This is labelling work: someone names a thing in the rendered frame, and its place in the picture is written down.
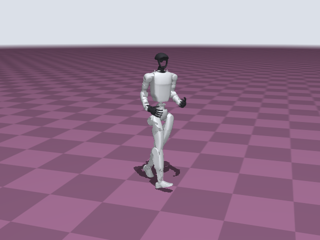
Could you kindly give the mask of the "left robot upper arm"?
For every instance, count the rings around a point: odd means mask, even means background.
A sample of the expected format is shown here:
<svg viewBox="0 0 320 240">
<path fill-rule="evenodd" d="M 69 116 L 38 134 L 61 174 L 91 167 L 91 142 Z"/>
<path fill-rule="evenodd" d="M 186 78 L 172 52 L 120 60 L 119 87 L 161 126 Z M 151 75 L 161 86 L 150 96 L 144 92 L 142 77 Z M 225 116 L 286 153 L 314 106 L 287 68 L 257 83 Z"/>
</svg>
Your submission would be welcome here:
<svg viewBox="0 0 320 240">
<path fill-rule="evenodd" d="M 176 88 L 176 83 L 177 83 L 178 76 L 176 74 L 174 74 L 174 73 L 171 73 L 171 74 L 172 74 L 172 84 L 171 84 L 170 98 L 173 98 L 173 96 L 176 95 L 175 88 Z"/>
</svg>

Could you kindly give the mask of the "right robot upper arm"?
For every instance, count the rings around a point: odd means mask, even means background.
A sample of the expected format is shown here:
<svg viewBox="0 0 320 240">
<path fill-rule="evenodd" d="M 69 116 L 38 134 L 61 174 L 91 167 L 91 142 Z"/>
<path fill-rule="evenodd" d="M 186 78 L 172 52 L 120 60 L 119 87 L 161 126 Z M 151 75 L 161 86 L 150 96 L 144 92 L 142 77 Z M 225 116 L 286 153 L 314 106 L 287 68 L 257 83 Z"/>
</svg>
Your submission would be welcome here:
<svg viewBox="0 0 320 240">
<path fill-rule="evenodd" d="M 143 94 L 143 97 L 148 97 L 148 92 L 147 89 L 150 85 L 150 82 L 152 82 L 152 80 L 154 79 L 154 74 L 153 73 L 146 73 L 143 76 L 143 83 L 142 83 L 142 87 L 141 87 L 141 92 Z"/>
</svg>

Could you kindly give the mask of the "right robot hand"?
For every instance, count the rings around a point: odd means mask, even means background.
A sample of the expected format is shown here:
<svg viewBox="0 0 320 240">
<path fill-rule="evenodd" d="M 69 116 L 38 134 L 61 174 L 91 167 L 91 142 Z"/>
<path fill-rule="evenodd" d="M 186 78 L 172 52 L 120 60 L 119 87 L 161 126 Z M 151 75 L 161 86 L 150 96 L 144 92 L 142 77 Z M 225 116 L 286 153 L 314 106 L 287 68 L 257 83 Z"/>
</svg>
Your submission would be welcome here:
<svg viewBox="0 0 320 240">
<path fill-rule="evenodd" d="M 160 106 L 150 106 L 150 105 L 146 105 L 148 108 L 147 108 L 147 111 L 150 112 L 152 115 L 154 115 L 155 117 L 158 117 L 158 118 L 161 118 L 163 112 L 158 112 L 158 111 L 163 111 L 163 110 L 160 110 L 160 109 L 156 109 L 156 108 L 159 108 Z M 158 114 L 159 113 L 159 114 Z M 158 116 L 157 116 L 158 115 Z"/>
</svg>

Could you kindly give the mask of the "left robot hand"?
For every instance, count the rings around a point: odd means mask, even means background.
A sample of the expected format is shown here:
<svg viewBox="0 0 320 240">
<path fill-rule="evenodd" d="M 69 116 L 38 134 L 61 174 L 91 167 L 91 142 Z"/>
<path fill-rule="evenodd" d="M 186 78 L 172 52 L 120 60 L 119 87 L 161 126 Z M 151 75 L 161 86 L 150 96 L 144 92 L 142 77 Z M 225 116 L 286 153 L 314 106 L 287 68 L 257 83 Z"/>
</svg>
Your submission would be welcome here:
<svg viewBox="0 0 320 240">
<path fill-rule="evenodd" d="M 183 100 L 183 101 L 180 101 L 181 103 L 180 103 L 179 107 L 183 108 L 186 106 L 186 98 L 184 97 L 184 99 L 181 99 L 181 100 Z"/>
</svg>

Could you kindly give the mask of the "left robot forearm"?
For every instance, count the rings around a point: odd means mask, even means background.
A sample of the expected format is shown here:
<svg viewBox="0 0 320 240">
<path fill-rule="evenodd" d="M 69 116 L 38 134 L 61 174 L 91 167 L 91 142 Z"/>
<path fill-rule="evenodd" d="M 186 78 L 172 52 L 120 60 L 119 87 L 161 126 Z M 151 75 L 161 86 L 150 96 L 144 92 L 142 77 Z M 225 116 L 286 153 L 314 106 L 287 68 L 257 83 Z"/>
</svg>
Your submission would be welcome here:
<svg viewBox="0 0 320 240">
<path fill-rule="evenodd" d="M 180 103 L 182 102 L 182 100 L 179 98 L 177 94 L 173 96 L 172 100 L 179 106 L 180 106 Z"/>
</svg>

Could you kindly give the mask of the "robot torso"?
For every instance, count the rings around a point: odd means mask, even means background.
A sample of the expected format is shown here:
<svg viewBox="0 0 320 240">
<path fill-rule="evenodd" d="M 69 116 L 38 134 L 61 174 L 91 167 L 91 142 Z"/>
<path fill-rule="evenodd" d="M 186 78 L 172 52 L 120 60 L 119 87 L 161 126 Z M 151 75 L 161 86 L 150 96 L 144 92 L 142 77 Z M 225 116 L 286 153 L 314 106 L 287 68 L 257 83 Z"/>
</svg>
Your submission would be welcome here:
<svg viewBox="0 0 320 240">
<path fill-rule="evenodd" d="M 156 104 L 156 109 L 163 110 L 157 111 L 161 113 L 157 113 L 160 117 L 160 121 L 163 121 L 167 118 L 168 110 L 165 108 L 165 103 L 169 101 L 172 89 L 172 74 L 168 72 L 168 70 L 164 70 L 165 73 L 161 73 L 161 70 L 157 70 L 152 72 L 154 74 L 154 78 L 152 82 L 150 82 L 150 94 L 152 96 L 153 101 L 159 102 Z"/>
</svg>

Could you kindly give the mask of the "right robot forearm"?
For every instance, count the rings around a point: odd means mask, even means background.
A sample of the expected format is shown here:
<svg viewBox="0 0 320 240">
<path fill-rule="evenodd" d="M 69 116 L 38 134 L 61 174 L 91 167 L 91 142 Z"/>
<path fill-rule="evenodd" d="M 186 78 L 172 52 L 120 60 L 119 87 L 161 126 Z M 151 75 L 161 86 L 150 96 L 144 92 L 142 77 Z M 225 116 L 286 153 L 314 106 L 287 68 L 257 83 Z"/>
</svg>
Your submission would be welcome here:
<svg viewBox="0 0 320 240">
<path fill-rule="evenodd" d="M 147 105 L 149 105 L 148 98 L 147 97 L 143 97 L 143 92 L 142 91 L 140 92 L 140 100 L 142 102 L 143 108 L 146 111 L 148 111 L 148 106 L 147 106 Z"/>
</svg>

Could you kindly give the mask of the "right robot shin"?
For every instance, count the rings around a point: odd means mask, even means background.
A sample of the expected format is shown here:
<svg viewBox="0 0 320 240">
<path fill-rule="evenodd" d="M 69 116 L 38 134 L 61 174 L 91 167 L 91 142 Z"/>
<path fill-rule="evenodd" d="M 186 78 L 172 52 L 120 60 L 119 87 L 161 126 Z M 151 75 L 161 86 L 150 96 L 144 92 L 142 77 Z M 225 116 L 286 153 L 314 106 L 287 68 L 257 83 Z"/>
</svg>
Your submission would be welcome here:
<svg viewBox="0 0 320 240">
<path fill-rule="evenodd" d="M 154 168 L 156 170 L 157 174 L 157 180 L 158 183 L 161 183 L 163 181 L 164 176 L 164 153 L 163 150 L 160 150 L 160 154 L 156 147 L 152 149 L 152 160 L 154 164 Z"/>
</svg>

